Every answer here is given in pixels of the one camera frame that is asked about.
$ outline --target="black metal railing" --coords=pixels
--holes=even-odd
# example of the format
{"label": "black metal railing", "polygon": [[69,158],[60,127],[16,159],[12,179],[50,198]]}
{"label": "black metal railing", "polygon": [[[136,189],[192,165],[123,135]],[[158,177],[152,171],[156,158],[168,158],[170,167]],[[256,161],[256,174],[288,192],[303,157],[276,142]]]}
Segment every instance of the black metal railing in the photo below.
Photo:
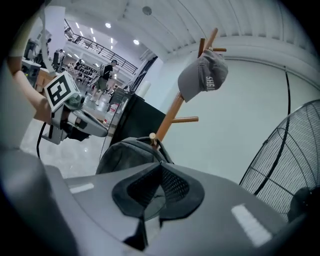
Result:
{"label": "black metal railing", "polygon": [[126,61],[124,58],[120,57],[104,46],[91,41],[90,39],[85,38],[81,35],[75,34],[66,20],[64,20],[64,36],[68,41],[82,46],[92,52],[95,52],[110,61],[116,60],[120,67],[130,72],[131,74],[134,74],[138,69],[135,65],[131,64],[129,61]]}

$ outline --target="white cylinder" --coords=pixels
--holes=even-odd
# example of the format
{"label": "white cylinder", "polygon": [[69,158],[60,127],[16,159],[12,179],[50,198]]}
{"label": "white cylinder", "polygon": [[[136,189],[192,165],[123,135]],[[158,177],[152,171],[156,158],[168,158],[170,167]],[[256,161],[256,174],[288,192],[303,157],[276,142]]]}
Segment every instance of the white cylinder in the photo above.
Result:
{"label": "white cylinder", "polygon": [[149,81],[142,82],[138,89],[136,89],[135,94],[140,96],[141,98],[144,98],[150,86],[151,83]]}

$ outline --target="electric fan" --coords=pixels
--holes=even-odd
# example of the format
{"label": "electric fan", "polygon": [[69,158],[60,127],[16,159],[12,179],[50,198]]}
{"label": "electric fan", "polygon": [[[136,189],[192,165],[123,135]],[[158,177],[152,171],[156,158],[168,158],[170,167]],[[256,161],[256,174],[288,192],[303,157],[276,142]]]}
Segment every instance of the electric fan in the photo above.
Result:
{"label": "electric fan", "polygon": [[318,209],[320,100],[308,102],[275,128],[254,157],[240,186],[292,222]]}

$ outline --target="cap brim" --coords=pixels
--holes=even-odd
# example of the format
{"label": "cap brim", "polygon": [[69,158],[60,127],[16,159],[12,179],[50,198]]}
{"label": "cap brim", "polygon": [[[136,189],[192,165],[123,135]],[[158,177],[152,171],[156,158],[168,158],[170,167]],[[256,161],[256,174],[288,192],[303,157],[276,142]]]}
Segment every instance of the cap brim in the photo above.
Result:
{"label": "cap brim", "polygon": [[198,67],[199,61],[196,60],[179,75],[178,87],[185,102],[190,101],[201,92]]}

